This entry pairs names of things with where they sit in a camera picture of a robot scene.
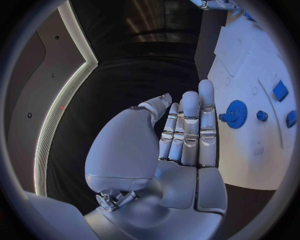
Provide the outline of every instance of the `blue part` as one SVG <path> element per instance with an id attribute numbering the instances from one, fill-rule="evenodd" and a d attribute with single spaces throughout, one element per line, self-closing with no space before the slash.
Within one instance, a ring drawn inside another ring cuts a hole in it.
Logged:
<path id="1" fill-rule="evenodd" d="M 244 11 L 243 15 L 246 16 L 250 21 L 256 22 L 256 21 L 254 20 L 254 18 L 251 17 L 251 15 L 250 15 L 248 12 Z"/>
<path id="2" fill-rule="evenodd" d="M 277 100 L 281 102 L 289 94 L 289 91 L 284 83 L 280 80 L 276 87 L 274 87 L 273 93 L 275 94 Z"/>
<path id="3" fill-rule="evenodd" d="M 289 112 L 289 114 L 286 117 L 286 125 L 288 128 L 291 128 L 297 123 L 297 112 L 295 110 L 292 110 Z"/>
<path id="4" fill-rule="evenodd" d="M 219 115 L 219 120 L 221 120 L 222 122 L 226 123 L 226 113 L 222 113 Z"/>
<path id="5" fill-rule="evenodd" d="M 263 121 L 263 122 L 268 120 L 268 114 L 261 110 L 257 112 L 256 117 L 258 120 Z"/>
<path id="6" fill-rule="evenodd" d="M 239 129 L 242 127 L 248 116 L 248 110 L 245 103 L 240 100 L 234 100 L 230 103 L 226 111 L 226 121 L 232 129 Z"/>

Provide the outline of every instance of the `white robotic hand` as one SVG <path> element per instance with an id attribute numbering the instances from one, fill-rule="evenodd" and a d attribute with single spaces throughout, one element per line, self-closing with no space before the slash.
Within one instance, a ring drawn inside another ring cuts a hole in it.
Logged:
<path id="1" fill-rule="evenodd" d="M 171 160 L 185 166 L 216 165 L 214 86 L 205 79 L 198 88 L 199 94 L 188 91 L 183 94 L 179 106 L 173 103 L 159 141 L 161 160 Z"/>

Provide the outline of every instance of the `blue gear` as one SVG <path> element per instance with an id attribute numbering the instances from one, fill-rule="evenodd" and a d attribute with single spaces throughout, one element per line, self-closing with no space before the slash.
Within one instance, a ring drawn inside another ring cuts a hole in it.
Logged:
<path id="1" fill-rule="evenodd" d="M 234 100 L 227 108 L 226 122 L 232 129 L 239 129 L 247 120 L 248 110 L 245 103 Z"/>

